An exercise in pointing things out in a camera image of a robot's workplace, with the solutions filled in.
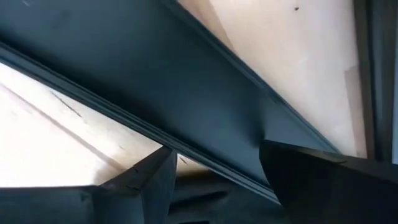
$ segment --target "metal beam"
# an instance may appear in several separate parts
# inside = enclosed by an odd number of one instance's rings
[[[393,161],[398,135],[397,9],[397,1],[354,1],[368,157],[386,162]]]

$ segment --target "wooden panel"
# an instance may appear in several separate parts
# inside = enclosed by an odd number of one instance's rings
[[[161,147],[3,64],[0,74],[0,187],[101,184]],[[178,175],[205,169],[178,157]]]
[[[366,157],[351,1],[180,3],[342,153]]]

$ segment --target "dark metal frame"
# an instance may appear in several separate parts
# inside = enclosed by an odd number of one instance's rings
[[[303,128],[303,131],[308,132],[308,135],[320,142],[320,145],[326,151],[339,153],[264,80],[257,76],[181,5],[175,0],[160,1],[163,4],[162,7],[167,8],[176,17],[175,19],[183,21],[189,28],[196,31],[197,36],[222,55],[229,65],[239,71],[239,74],[245,80],[250,80],[254,84],[253,86],[260,89],[261,93],[270,96],[273,103],[282,108],[287,116],[300,123],[299,126]],[[398,138],[398,133],[394,132],[392,125],[393,122],[394,126],[395,123],[398,125],[397,116],[394,116],[394,114],[398,115],[398,109],[395,108],[397,103],[394,102],[398,100],[398,97],[394,97],[394,95],[398,95],[394,88],[394,82],[398,82],[398,79],[395,78],[397,3],[358,0],[354,2],[354,14],[368,157],[374,157],[381,161],[391,161],[394,155],[393,148],[396,148],[393,146],[398,144],[397,141],[393,142],[393,139]],[[241,170],[231,167],[230,164],[205,152],[204,148],[197,142],[188,141],[172,132],[165,131],[164,127],[153,125],[148,120],[119,107],[115,102],[107,101],[84,86],[65,78],[61,74],[62,70],[57,70],[57,67],[51,67],[49,64],[39,63],[39,58],[29,55],[29,52],[23,51],[18,46],[0,42],[0,61],[278,203],[278,199],[269,185],[261,183],[259,180],[241,172]]]
[[[289,106],[268,84],[259,78],[245,63],[235,56],[228,48],[226,48],[213,34],[204,28],[192,15],[190,15],[182,6],[174,0],[162,0],[163,6],[167,7],[180,20],[188,24],[192,29],[196,30],[197,35],[205,39],[218,53],[220,53],[235,69],[237,69],[246,79],[252,81],[264,94],[271,96],[273,102],[279,105],[283,111],[295,122],[300,123],[304,131],[308,132],[317,142],[327,151],[338,152],[316,129],[311,127],[293,108]],[[73,83],[65,78],[60,70],[56,72],[50,65],[43,65],[34,57],[28,56],[26,52],[20,53],[20,49],[16,46],[4,42],[0,43],[0,61],[16,70],[38,80],[39,82],[72,97],[86,106],[93,108],[100,113],[126,125],[129,128],[151,138],[164,146],[172,148],[191,159],[206,165],[211,170],[233,180],[243,187],[253,192],[267,197],[269,200],[278,203],[278,200],[272,189],[264,183],[251,178],[240,170],[225,164],[223,161],[215,158],[211,154],[203,152],[202,148],[195,142],[186,141],[186,139],[178,138],[172,133],[164,131],[158,126],[154,126],[145,119],[118,107],[114,103],[94,94],[92,91]]]
[[[354,1],[368,158],[398,162],[396,1]]]

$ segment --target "dark spot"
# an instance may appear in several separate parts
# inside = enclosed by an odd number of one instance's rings
[[[69,106],[66,102],[64,102],[59,96],[57,96],[55,93],[53,93],[51,91],[51,94],[53,94],[54,97],[56,97],[56,99],[58,99],[59,101],[61,101],[61,103],[63,103],[68,109],[70,109],[72,112],[74,112],[77,116],[81,117],[80,113],[78,113],[76,110],[74,110],[71,106]]]
[[[184,159],[182,159],[181,157],[178,157],[181,159],[182,162],[184,162],[185,164],[188,164]]]
[[[84,202],[85,200],[87,200],[87,198],[88,198],[88,196],[87,196],[86,194],[81,194],[81,195],[80,195],[80,200],[81,200],[82,202]]]
[[[135,187],[135,186],[126,186],[126,188],[128,189],[128,191],[130,191],[130,193],[132,194],[139,194],[141,192],[141,189]]]
[[[114,190],[116,189],[116,185],[112,183],[105,183],[102,185],[103,188],[108,189],[108,190]]]
[[[336,164],[338,164],[338,165],[342,165],[342,164],[344,164],[344,163],[346,163],[347,161],[340,161],[340,162],[335,162]]]

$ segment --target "plywood panel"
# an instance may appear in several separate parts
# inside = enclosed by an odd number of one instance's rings
[[[341,152],[366,157],[351,1],[180,3]]]

